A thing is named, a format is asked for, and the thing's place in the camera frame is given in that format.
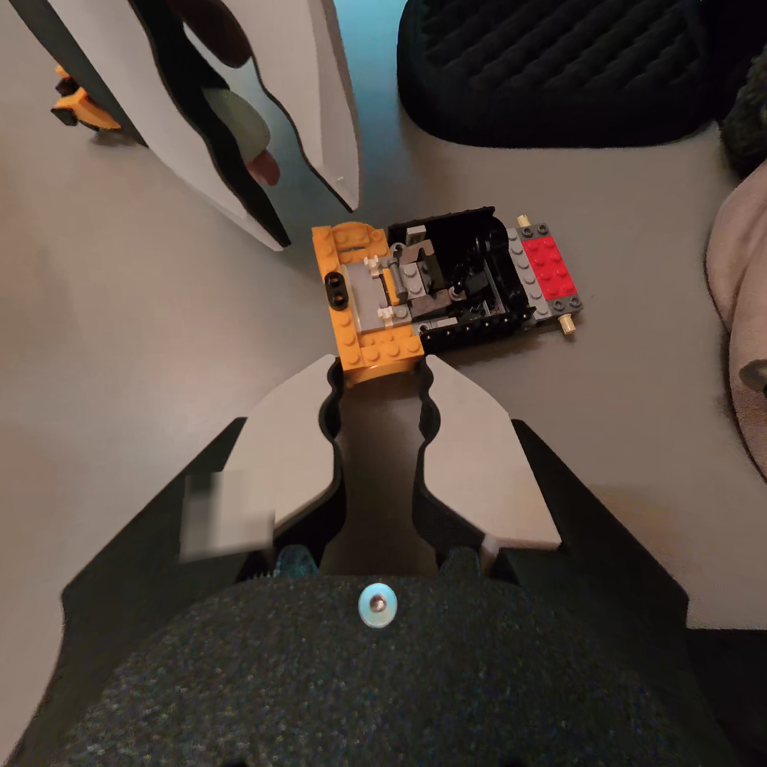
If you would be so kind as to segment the person's right hand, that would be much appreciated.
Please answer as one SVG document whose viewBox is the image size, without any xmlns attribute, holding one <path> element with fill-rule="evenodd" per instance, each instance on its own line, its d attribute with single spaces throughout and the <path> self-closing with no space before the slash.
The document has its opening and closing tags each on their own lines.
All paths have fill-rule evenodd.
<svg viewBox="0 0 767 767">
<path fill-rule="evenodd" d="M 253 57 L 234 14 L 220 1 L 167 1 L 203 46 L 225 66 L 240 69 Z M 280 168 L 268 150 L 271 134 L 261 115 L 246 100 L 225 88 L 205 87 L 211 108 L 232 131 L 249 174 L 257 183 L 275 186 Z"/>
</svg>

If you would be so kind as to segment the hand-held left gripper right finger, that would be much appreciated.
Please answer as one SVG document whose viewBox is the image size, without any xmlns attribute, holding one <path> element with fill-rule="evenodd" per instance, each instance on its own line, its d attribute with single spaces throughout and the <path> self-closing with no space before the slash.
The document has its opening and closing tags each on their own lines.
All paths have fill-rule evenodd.
<svg viewBox="0 0 767 767">
<path fill-rule="evenodd" d="M 561 535 L 512 418 L 436 355 L 418 366 L 419 433 L 412 519 L 437 565 L 455 548 L 482 568 L 501 551 L 556 551 Z"/>
</svg>

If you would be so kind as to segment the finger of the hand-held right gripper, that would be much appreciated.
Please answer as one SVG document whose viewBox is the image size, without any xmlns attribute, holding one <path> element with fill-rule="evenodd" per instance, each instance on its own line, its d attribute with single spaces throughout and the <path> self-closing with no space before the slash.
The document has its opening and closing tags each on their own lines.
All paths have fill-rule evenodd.
<svg viewBox="0 0 767 767">
<path fill-rule="evenodd" d="M 227 83 L 165 2 L 53 1 L 51 6 L 139 135 L 179 178 L 269 248 L 291 241 L 248 173 L 235 135 L 203 86 Z"/>
<path fill-rule="evenodd" d="M 265 93 L 305 162 L 349 211 L 360 204 L 358 114 L 333 1 L 227 1 Z"/>
</svg>

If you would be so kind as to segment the black orange lego car chassis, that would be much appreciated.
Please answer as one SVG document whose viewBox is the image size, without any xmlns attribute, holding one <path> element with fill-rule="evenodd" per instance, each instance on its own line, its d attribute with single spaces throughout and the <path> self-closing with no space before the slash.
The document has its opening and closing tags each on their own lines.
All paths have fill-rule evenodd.
<svg viewBox="0 0 767 767">
<path fill-rule="evenodd" d="M 583 308 L 548 224 L 507 227 L 493 206 L 315 227 L 312 241 L 350 386 L 553 320 L 570 335 Z"/>
</svg>

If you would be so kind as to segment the orange lego car rear section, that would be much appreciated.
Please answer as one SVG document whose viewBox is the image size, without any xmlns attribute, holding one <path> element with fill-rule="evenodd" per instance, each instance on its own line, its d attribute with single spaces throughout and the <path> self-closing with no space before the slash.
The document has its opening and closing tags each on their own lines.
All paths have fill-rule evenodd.
<svg viewBox="0 0 767 767">
<path fill-rule="evenodd" d="M 69 127 L 83 125 L 95 132 L 121 132 L 121 125 L 94 101 L 79 83 L 59 64 L 55 71 L 60 77 L 55 86 L 60 98 L 51 113 Z"/>
</svg>

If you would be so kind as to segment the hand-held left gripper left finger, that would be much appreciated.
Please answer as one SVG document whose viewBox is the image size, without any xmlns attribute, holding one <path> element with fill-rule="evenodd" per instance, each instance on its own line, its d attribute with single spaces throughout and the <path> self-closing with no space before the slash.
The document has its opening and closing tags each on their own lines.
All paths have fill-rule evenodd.
<svg viewBox="0 0 767 767">
<path fill-rule="evenodd" d="M 249 414 L 223 468 L 223 550 L 300 544 L 321 562 L 347 514 L 336 438 L 340 360 L 326 354 Z"/>
</svg>

